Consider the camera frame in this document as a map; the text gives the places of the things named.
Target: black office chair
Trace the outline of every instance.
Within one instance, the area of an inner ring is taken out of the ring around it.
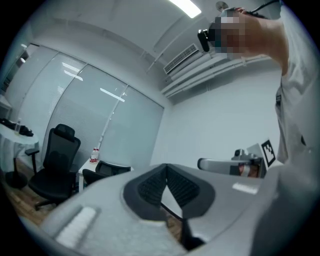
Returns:
[[[75,155],[80,147],[80,140],[75,137],[75,130],[65,124],[58,124],[49,132],[48,145],[43,161],[44,169],[37,172],[35,154],[38,150],[28,149],[26,154],[32,156],[35,175],[29,181],[29,187],[46,201],[34,207],[60,204],[72,194],[78,168],[73,165]]]
[[[82,175],[83,175],[83,178],[88,186],[98,180],[101,180],[101,179],[108,177],[105,174],[102,174],[100,172],[94,172],[94,171],[88,170],[88,169],[83,169]]]
[[[95,168],[96,173],[105,175],[106,177],[130,172],[130,166],[118,166],[104,161],[99,161]]]

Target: plastic bottle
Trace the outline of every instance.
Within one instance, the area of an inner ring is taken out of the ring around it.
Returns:
[[[93,149],[91,156],[90,156],[90,163],[95,162],[95,157],[96,157],[96,148]]]
[[[21,118],[18,118],[18,122],[16,122],[15,128],[14,128],[14,133],[16,135],[19,135],[20,128],[21,128]]]
[[[98,158],[99,158],[99,149],[97,148],[97,149],[95,150],[95,158],[94,158],[94,161],[95,161],[95,162],[98,162]]]

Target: white shirt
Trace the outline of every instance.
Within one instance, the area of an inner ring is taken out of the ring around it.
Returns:
[[[277,159],[284,163],[308,146],[297,125],[294,109],[306,90],[320,85],[320,58],[311,37],[293,12],[282,6],[280,16],[289,47],[288,71],[281,78],[275,104],[280,129]]]

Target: air vent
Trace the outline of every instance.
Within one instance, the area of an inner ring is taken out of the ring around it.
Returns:
[[[199,49],[195,44],[190,45],[187,49],[181,52],[178,56],[176,56],[173,60],[171,60],[168,65],[166,65],[163,70],[168,75],[172,70],[174,70],[179,64],[181,64],[184,60],[188,59],[193,54],[199,52]]]

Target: wooden floor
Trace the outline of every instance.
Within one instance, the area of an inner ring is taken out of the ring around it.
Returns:
[[[24,163],[17,159],[17,169],[19,172],[26,175],[26,177],[31,179],[34,175],[33,170],[27,167]],[[1,173],[1,182],[6,191],[8,198],[10,199],[16,213],[19,216],[23,216],[36,225],[40,225],[46,216],[55,208],[55,204],[41,206],[38,211],[35,210],[34,205],[37,202],[44,201],[45,199],[33,192],[28,185],[22,189],[17,189],[8,186],[4,179],[4,174]],[[165,209],[161,208],[167,216],[167,227],[171,234],[175,237],[177,241],[180,242],[182,223],[172,215],[170,215]]]

